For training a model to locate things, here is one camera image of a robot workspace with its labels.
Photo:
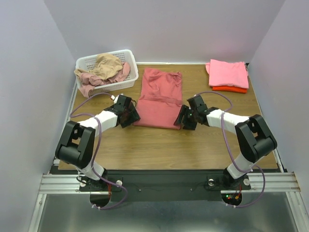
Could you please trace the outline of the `dusty red t-shirt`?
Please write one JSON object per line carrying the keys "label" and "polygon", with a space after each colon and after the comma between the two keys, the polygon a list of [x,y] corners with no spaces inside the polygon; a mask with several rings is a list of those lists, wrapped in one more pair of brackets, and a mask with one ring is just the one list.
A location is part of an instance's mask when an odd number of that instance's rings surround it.
{"label": "dusty red t-shirt", "polygon": [[182,74],[145,68],[136,110],[140,120],[135,126],[180,129],[175,125],[183,104]]}

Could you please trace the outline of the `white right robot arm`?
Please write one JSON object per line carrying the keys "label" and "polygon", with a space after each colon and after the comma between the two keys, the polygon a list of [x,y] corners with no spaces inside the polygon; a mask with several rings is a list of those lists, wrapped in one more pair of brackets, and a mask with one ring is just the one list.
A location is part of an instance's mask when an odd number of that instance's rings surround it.
{"label": "white right robot arm", "polygon": [[[208,107],[200,95],[182,105],[174,125],[194,131],[197,124],[222,129],[231,164],[224,169],[223,184],[226,187],[239,183],[245,174],[265,156],[277,148],[277,141],[261,115],[238,116],[217,107]],[[240,154],[233,158],[226,131],[236,135]]]}

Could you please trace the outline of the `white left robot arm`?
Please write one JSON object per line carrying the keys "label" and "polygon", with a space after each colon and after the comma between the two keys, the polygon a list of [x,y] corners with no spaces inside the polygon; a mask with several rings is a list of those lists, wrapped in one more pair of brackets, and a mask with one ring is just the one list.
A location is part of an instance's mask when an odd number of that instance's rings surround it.
{"label": "white left robot arm", "polygon": [[68,121],[56,147],[55,157],[67,164],[73,165],[84,177],[77,181],[82,188],[106,190],[111,184],[102,180],[107,178],[107,170],[95,162],[95,156],[100,147],[102,133],[108,129],[121,126],[125,128],[140,120],[136,110],[136,101],[123,94],[109,96],[113,105],[105,108],[97,115],[72,111],[70,117],[89,116],[84,121]]}

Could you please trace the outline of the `folded orange t-shirt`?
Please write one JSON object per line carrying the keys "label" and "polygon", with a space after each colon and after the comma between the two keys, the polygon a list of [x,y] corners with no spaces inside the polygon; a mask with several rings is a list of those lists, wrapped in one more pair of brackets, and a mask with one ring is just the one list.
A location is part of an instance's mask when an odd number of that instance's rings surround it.
{"label": "folded orange t-shirt", "polygon": [[234,87],[234,86],[216,86],[216,87],[212,87],[212,90],[213,91],[235,92],[235,93],[241,93],[241,94],[247,93],[246,88]]}

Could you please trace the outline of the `folded light pink t-shirt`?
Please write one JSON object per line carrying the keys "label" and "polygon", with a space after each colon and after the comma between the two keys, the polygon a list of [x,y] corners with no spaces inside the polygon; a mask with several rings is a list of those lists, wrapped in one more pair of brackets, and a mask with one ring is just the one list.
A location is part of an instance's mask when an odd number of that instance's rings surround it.
{"label": "folded light pink t-shirt", "polygon": [[205,66],[209,75],[209,86],[249,88],[248,72],[244,62],[229,63],[211,59]]}

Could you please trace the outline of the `mauve pink t-shirt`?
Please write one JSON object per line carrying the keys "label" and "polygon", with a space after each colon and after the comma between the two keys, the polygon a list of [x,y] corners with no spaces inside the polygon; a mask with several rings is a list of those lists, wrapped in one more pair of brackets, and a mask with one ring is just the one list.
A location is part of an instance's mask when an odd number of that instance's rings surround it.
{"label": "mauve pink t-shirt", "polygon": [[124,81],[130,73],[130,65],[127,62],[124,62],[122,65],[123,65],[122,70],[120,70],[115,76],[105,80],[103,80],[97,75],[82,72],[78,77],[78,80],[81,82],[79,90],[82,93],[82,95],[86,98],[89,98],[91,92],[94,90],[95,87],[120,83]]}

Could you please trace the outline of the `beige t-shirt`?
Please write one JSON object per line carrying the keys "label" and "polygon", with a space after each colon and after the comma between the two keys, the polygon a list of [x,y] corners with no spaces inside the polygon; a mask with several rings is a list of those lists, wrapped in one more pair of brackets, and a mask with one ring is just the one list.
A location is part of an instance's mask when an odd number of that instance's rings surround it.
{"label": "beige t-shirt", "polygon": [[86,72],[97,75],[105,80],[115,76],[122,69],[123,65],[118,57],[112,54],[103,53],[97,55],[96,63],[93,69],[86,71],[78,68],[74,71],[74,74],[79,77],[82,72]]}

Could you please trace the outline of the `white plastic laundry basket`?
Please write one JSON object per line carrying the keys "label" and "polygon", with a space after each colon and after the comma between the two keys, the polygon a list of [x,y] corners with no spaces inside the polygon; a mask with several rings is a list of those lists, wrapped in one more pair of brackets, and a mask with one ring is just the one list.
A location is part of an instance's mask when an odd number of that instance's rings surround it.
{"label": "white plastic laundry basket", "polygon": [[77,88],[86,98],[133,87],[139,77],[134,55],[128,49],[79,58],[74,74]]}

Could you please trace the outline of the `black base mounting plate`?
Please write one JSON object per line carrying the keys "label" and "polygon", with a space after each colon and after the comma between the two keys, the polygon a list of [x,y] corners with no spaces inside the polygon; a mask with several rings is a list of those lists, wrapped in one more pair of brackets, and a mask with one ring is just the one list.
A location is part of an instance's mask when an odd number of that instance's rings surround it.
{"label": "black base mounting plate", "polygon": [[77,177],[81,192],[90,192],[93,203],[167,202],[167,201],[221,201],[222,192],[234,194],[250,190],[245,184],[247,175],[234,180],[223,170],[108,170],[105,178],[127,189],[111,186],[102,180],[94,181],[85,176]]}

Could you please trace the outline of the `aluminium table frame rail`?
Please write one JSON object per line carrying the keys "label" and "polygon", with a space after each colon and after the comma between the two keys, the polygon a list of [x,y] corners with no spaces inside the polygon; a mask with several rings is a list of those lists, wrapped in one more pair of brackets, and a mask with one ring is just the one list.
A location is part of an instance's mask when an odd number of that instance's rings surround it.
{"label": "aluminium table frame rail", "polygon": [[[96,163],[95,158],[102,140],[102,133],[108,129],[121,126],[125,128],[140,120],[136,102],[123,94],[110,99],[113,105],[98,115],[88,115],[85,121],[68,121],[64,125],[55,157],[73,165],[83,173],[87,180],[84,185],[96,182],[99,191],[115,187],[124,189],[123,181],[112,182],[107,179],[107,170]],[[184,124],[185,129],[194,129],[201,116],[201,124],[219,127],[223,132],[230,131],[237,135],[241,153],[231,159],[228,166],[218,178],[208,178],[207,190],[229,193],[235,191],[239,197],[243,191],[261,192],[298,192],[300,190],[296,177],[291,173],[269,174],[253,173],[253,167],[269,152],[276,149],[276,141],[260,115],[252,117],[236,116],[215,107],[207,108],[200,94],[189,100],[189,106],[183,105],[175,125]]]}

